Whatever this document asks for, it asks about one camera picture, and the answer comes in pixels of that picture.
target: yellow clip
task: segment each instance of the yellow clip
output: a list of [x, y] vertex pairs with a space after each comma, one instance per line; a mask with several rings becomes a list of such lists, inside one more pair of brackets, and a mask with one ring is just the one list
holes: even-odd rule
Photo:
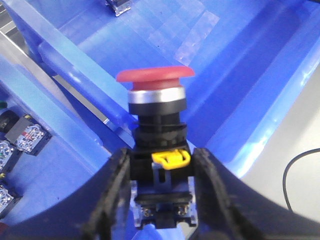
[[165, 170], [179, 169], [188, 166], [190, 154], [186, 150], [175, 149], [173, 151], [161, 151], [152, 153], [152, 160], [161, 164]]

